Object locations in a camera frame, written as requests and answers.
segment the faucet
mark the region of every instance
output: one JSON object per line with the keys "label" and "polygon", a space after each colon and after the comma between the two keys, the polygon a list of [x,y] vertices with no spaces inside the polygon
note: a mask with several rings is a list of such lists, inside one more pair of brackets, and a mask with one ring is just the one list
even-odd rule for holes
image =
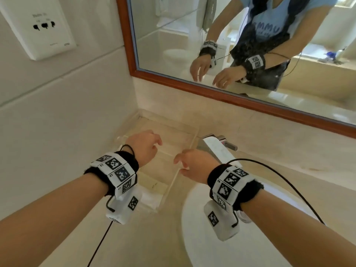
{"label": "faucet", "polygon": [[[210,153],[222,164],[235,159],[235,157],[231,154],[231,152],[229,152],[227,148],[233,151],[238,150],[238,147],[232,143],[229,143],[223,135],[216,137],[214,134],[209,134],[202,137],[199,140],[197,146],[198,150],[203,150]],[[231,165],[237,166],[239,168],[242,167],[238,161],[232,162]]]}

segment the light blue t-shirt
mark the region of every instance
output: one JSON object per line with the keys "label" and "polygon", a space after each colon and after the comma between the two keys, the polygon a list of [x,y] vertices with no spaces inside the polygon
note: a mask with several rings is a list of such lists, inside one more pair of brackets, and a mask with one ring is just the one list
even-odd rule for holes
{"label": "light blue t-shirt", "polygon": [[[249,7],[250,11],[253,8],[252,0],[241,0],[244,7]],[[267,10],[258,14],[253,19],[253,24],[256,26],[256,36],[258,41],[265,41],[269,37],[280,33],[284,27],[284,24],[288,17],[288,5],[290,0],[283,0],[278,7],[272,8],[273,0],[268,0]],[[337,0],[310,0],[306,8],[296,16],[295,22],[290,26],[288,33],[293,36],[300,21],[304,17],[305,13],[316,7],[320,6],[334,6]]]}

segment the hand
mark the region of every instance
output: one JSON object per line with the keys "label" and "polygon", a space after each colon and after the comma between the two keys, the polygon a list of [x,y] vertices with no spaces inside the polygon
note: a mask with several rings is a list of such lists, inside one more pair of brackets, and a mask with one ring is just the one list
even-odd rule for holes
{"label": "hand", "polygon": [[[162,139],[158,134],[154,134],[152,130],[147,130],[129,136],[125,144],[132,147],[139,166],[143,167],[156,156],[158,150],[155,144],[161,146]],[[131,149],[126,146],[122,150],[132,154]]]}
{"label": "hand", "polygon": [[216,84],[216,87],[220,89],[226,89],[226,87],[232,82],[246,77],[246,74],[246,69],[241,65],[238,67],[228,67],[216,75],[212,84]]}
{"label": "hand", "polygon": [[209,153],[197,149],[184,150],[177,154],[173,163],[178,162],[182,162],[185,167],[179,171],[180,174],[202,184],[207,184],[211,171],[220,165]]}
{"label": "hand", "polygon": [[195,82],[198,81],[198,70],[199,70],[199,81],[202,81],[202,76],[204,76],[210,68],[211,56],[210,54],[205,54],[196,58],[190,66],[190,74]]}

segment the person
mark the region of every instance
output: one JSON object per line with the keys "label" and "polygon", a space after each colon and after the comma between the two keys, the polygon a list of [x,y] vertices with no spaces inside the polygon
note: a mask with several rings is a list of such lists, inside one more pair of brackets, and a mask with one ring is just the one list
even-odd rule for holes
{"label": "person", "polygon": [[[142,167],[155,157],[155,145],[162,140],[148,130],[132,135],[126,144],[132,150],[123,151],[134,152]],[[208,184],[209,175],[221,166],[197,149],[177,154],[174,163],[179,162],[182,175],[202,184]],[[39,266],[108,191],[104,181],[87,173],[1,220],[0,266]],[[356,266],[356,246],[265,190],[241,208],[292,266]]]}
{"label": "person", "polygon": [[[231,0],[212,23],[207,41],[217,42],[220,33],[244,8],[248,7],[247,25],[237,45],[230,52],[231,67],[216,75],[213,85],[221,89],[240,81],[275,91],[293,56],[301,53],[337,0]],[[216,51],[202,46],[191,66],[194,81],[210,68]],[[252,56],[258,56],[252,62]]]}

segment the wooden mirror frame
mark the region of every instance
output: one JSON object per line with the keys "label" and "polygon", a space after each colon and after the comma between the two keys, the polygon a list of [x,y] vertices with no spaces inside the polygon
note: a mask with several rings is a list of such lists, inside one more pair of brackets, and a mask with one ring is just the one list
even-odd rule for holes
{"label": "wooden mirror frame", "polygon": [[221,93],[194,84],[137,70],[127,0],[116,0],[116,2],[118,5],[118,14],[125,44],[128,69],[131,76],[356,139],[356,127],[351,124],[342,123],[317,115],[306,114],[302,111],[277,107],[271,103],[260,103],[255,100]]}

